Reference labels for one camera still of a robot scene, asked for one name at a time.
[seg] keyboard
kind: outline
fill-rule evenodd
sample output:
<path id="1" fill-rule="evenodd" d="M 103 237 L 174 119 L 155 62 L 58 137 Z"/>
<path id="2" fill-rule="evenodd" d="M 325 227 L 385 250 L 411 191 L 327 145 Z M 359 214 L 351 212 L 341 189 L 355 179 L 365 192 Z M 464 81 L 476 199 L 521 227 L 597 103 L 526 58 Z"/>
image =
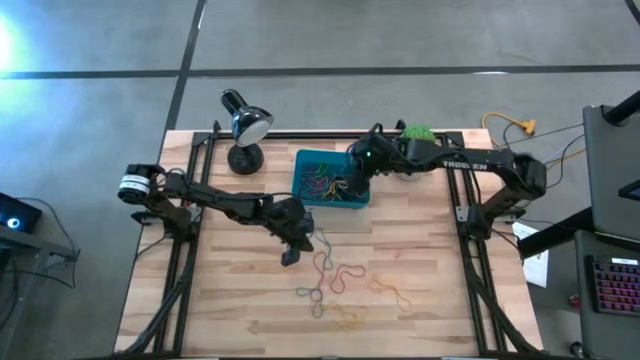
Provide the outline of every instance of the keyboard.
<path id="1" fill-rule="evenodd" d="M 586 257 L 594 311 L 640 316 L 640 266 L 634 259 Z"/>

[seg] gray floor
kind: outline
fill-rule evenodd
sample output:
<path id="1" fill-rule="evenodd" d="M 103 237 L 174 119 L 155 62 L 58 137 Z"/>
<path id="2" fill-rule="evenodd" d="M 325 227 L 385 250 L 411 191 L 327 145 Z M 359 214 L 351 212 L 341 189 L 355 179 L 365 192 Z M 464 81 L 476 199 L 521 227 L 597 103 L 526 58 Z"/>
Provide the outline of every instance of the gray floor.
<path id="1" fill-rule="evenodd" d="M 0 32 L 10 34 L 11 52 L 0 56 L 0 71 L 179 69 L 195 5 L 5 0 Z M 192 68 L 635 64 L 639 39 L 622 0 L 210 1 Z M 0 80 L 0 191 L 49 201 L 82 248 L 78 288 L 42 282 L 11 358 L 111 351 L 140 233 L 129 219 L 134 209 L 115 194 L 128 163 L 156 161 L 175 83 Z M 640 73 L 190 79 L 177 128 L 226 125 L 217 99 L 234 87 L 271 111 L 277 128 L 391 126 L 400 118 L 478 127 L 483 113 L 501 111 L 538 120 L 542 133 L 581 122 L 583 106 L 616 103 L 639 83 Z M 504 126 L 491 120 L 494 137 Z M 513 148 L 545 159 L 580 133 Z M 509 135 L 522 138 L 517 129 Z M 550 181 L 558 176 L 555 169 Z M 589 203 L 586 162 L 577 157 L 527 217 L 557 221 Z M 64 241 L 54 224 L 42 225 Z M 557 354 L 579 338 L 579 317 L 566 305 L 572 292 L 567 244 L 551 253 L 549 288 L 531 288 L 545 348 Z"/>

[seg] wooden table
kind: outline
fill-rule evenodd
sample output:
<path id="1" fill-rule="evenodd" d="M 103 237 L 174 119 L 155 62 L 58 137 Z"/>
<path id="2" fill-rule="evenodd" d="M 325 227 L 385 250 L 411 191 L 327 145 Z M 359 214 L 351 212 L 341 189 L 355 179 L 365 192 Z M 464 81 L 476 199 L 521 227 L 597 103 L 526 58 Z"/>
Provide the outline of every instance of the wooden table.
<path id="1" fill-rule="evenodd" d="M 469 148 L 491 148 L 486 130 L 456 131 L 463 131 Z M 160 165 L 167 169 L 186 168 L 192 134 L 192 131 L 168 132 Z M 219 140 L 209 185 L 230 192 L 291 191 L 298 150 L 344 151 L 352 142 L 263 140 L 262 169 L 242 176 L 233 174 L 227 166 L 226 154 L 232 142 Z M 484 199 L 502 187 L 493 174 L 478 173 L 478 178 Z M 207 210 L 191 292 L 184 356 L 477 355 L 444 170 L 423 174 L 413 182 L 395 175 L 378 176 L 372 181 L 368 208 L 317 207 L 313 209 L 313 217 L 333 245 L 336 267 L 340 263 L 359 264 L 367 271 L 364 278 L 345 276 L 347 289 L 340 295 L 329 291 L 325 281 L 325 304 L 333 301 L 347 311 L 359 312 L 358 319 L 362 320 L 345 322 L 343 314 L 333 308 L 328 308 L 321 319 L 313 318 L 310 299 L 295 294 L 297 287 L 313 286 L 318 281 L 319 275 L 312 265 L 313 254 L 303 253 L 300 263 L 284 268 L 280 266 L 283 245 L 265 229 L 242 226 L 221 212 Z M 161 236 L 161 227 L 146 228 L 140 247 Z M 314 246 L 316 251 L 324 249 L 317 241 Z M 498 237 L 489 240 L 487 246 L 500 305 L 527 340 L 541 348 L 516 251 Z M 136 262 L 116 350 L 131 344 L 156 312 L 170 249 L 171 242 L 166 241 Z M 410 311 L 397 306 L 392 291 L 373 293 L 369 288 L 373 277 L 397 286 L 413 303 Z M 490 328 L 486 309 L 483 317 L 485 327 Z"/>

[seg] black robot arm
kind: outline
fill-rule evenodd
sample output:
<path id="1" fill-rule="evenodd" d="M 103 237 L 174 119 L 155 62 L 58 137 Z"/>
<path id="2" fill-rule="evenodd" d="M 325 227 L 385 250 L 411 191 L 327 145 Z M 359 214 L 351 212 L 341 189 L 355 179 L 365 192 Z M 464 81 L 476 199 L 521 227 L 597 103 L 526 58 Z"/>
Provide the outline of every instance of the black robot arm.
<path id="1" fill-rule="evenodd" d="M 348 190 L 369 190 L 370 179 L 378 174 L 429 172 L 437 168 L 473 169 L 493 172 L 505 187 L 484 203 L 469 208 L 467 231 L 476 239 L 489 239 L 495 218 L 521 200 L 535 200 L 546 192 L 546 168 L 528 154 L 508 149 L 446 148 L 428 140 L 383 135 L 376 124 L 369 133 L 349 147 L 353 175 Z"/>
<path id="2" fill-rule="evenodd" d="M 158 185 L 159 175 L 164 175 L 162 185 Z M 128 204 L 145 206 L 162 219 L 166 230 L 187 239 L 195 236 L 191 211 L 175 206 L 170 201 L 172 198 L 222 211 L 229 219 L 243 225 L 263 226 L 287 244 L 281 260 L 283 266 L 296 263 L 300 251 L 313 251 L 307 237 L 314 229 L 313 218 L 298 198 L 274 201 L 273 194 L 231 194 L 190 183 L 184 175 L 165 172 L 158 165 L 142 164 L 127 167 L 118 197 Z"/>

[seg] blue light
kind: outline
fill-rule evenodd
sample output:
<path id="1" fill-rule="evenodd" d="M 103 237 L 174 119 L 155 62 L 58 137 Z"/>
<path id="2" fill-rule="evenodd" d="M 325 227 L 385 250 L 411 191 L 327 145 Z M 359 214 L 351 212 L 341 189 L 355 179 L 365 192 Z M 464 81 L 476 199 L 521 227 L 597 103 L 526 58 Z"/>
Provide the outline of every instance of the blue light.
<path id="1" fill-rule="evenodd" d="M 18 226 L 20 226 L 20 220 L 18 220 L 16 218 L 11 218 L 11 219 L 7 220 L 7 226 L 10 229 L 17 229 Z"/>

